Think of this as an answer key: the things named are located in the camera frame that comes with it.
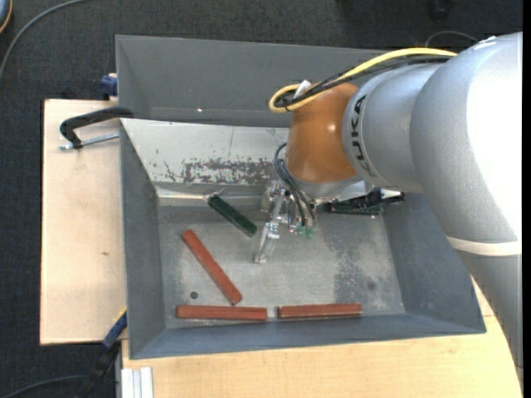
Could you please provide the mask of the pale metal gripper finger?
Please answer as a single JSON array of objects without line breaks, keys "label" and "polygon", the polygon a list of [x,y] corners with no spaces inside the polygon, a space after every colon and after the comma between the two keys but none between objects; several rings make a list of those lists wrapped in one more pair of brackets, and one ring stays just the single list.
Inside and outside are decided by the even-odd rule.
[{"label": "pale metal gripper finger", "polygon": [[268,231],[266,237],[266,257],[270,258],[275,253],[276,245],[279,243],[280,229],[277,223],[273,221],[268,223]]},{"label": "pale metal gripper finger", "polygon": [[270,222],[266,222],[261,232],[260,244],[254,256],[256,264],[265,264],[268,260],[268,249],[270,244]]}]

